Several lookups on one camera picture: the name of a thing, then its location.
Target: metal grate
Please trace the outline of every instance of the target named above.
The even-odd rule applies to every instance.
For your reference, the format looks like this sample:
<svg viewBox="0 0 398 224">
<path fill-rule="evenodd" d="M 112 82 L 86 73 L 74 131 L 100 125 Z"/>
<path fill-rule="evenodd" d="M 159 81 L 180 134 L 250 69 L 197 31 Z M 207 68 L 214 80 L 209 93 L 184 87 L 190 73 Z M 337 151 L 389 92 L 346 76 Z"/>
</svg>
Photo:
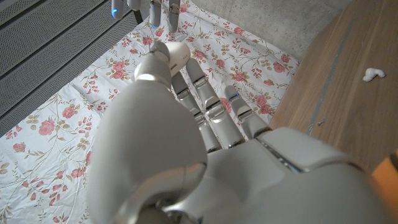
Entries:
<svg viewBox="0 0 398 224">
<path fill-rule="evenodd" d="M 90 12 L 103 0 L 51 0 L 0 31 L 0 75 Z"/>
<path fill-rule="evenodd" d="M 20 0 L 0 12 L 0 25 L 41 0 Z"/>
<path fill-rule="evenodd" d="M 0 119 L 0 136 L 5 134 L 32 111 L 43 104 L 54 93 L 72 81 L 79 73 L 104 54 L 117 41 L 137 26 L 134 14 L 130 11 L 124 19 L 108 29 L 89 47 L 69 61 L 61 70 L 54 73 L 44 84 L 26 96 L 18 105 L 13 107 Z"/>
<path fill-rule="evenodd" d="M 116 20 L 110 16 L 110 8 L 111 2 L 105 2 L 103 5 L 96 8 L 89 16 L 80 20 L 79 23 L 74 24 L 72 28 L 31 56 L 31 58 L 22 63 L 17 69 L 13 70 L 5 77 L 2 77 L 0 80 L 0 96 L 2 98 L 0 101 L 0 119 L 3 119 L 3 115 L 9 113 L 7 111 L 23 100 L 30 92 L 45 82 L 57 72 L 57 70 L 78 55 L 79 52 L 90 45 L 92 41 L 96 40 L 116 22 Z M 127 12 L 129 12 L 129 10 L 126 6 L 124 14 Z M 133 24 L 129 25 L 130 29 L 123 32 L 119 39 L 133 30 L 135 27 L 132 26 Z M 108 48 L 119 39 L 107 45 L 109 46 Z M 90 65 L 90 63 L 83 64 L 85 65 L 84 68 Z"/>
</svg>

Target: floral bedsheet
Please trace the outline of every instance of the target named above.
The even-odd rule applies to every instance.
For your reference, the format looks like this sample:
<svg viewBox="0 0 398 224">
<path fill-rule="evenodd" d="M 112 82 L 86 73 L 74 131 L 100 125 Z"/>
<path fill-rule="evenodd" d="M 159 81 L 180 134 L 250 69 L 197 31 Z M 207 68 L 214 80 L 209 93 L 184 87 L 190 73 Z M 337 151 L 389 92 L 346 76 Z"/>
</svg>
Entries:
<svg viewBox="0 0 398 224">
<path fill-rule="evenodd" d="M 0 139 L 0 223 L 91 223 L 85 195 L 96 130 L 156 40 L 189 46 L 235 122 L 226 85 L 271 120 L 298 61 L 189 0 L 182 1 L 178 31 L 171 34 L 168 7 L 163 10 L 158 28 L 146 19 Z"/>
</svg>

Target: small white object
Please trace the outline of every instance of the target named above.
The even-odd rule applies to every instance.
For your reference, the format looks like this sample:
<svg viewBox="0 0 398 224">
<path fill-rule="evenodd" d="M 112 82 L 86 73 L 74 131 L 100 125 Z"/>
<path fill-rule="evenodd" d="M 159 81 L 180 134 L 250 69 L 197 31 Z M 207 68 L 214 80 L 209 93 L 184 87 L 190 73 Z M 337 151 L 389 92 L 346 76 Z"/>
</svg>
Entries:
<svg viewBox="0 0 398 224">
<path fill-rule="evenodd" d="M 368 68 L 368 69 L 366 69 L 365 76 L 363 77 L 363 80 L 366 82 L 370 82 L 377 75 L 380 76 L 380 78 L 384 78 L 386 76 L 386 74 L 380 69 Z"/>
</svg>

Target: robotic hand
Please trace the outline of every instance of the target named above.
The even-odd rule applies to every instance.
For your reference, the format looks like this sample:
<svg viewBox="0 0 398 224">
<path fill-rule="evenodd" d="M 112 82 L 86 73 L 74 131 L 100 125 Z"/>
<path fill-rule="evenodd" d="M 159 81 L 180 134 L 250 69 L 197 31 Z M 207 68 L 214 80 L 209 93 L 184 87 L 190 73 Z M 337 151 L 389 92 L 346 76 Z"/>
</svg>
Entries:
<svg viewBox="0 0 398 224">
<path fill-rule="evenodd" d="M 178 72 L 185 64 L 206 115 Z M 394 223 L 347 155 L 293 129 L 271 131 L 227 86 L 245 142 L 185 44 L 156 42 L 134 75 L 96 135 L 95 223 Z"/>
<path fill-rule="evenodd" d="M 127 5 L 134 11 L 139 11 L 141 0 L 127 0 Z M 178 15 L 180 14 L 180 0 L 169 1 L 169 30 L 177 31 Z M 115 19 L 123 17 L 124 0 L 112 0 L 112 16 Z M 160 15 L 162 14 L 162 0 L 151 0 L 149 5 L 149 22 L 153 27 L 160 25 Z"/>
</svg>

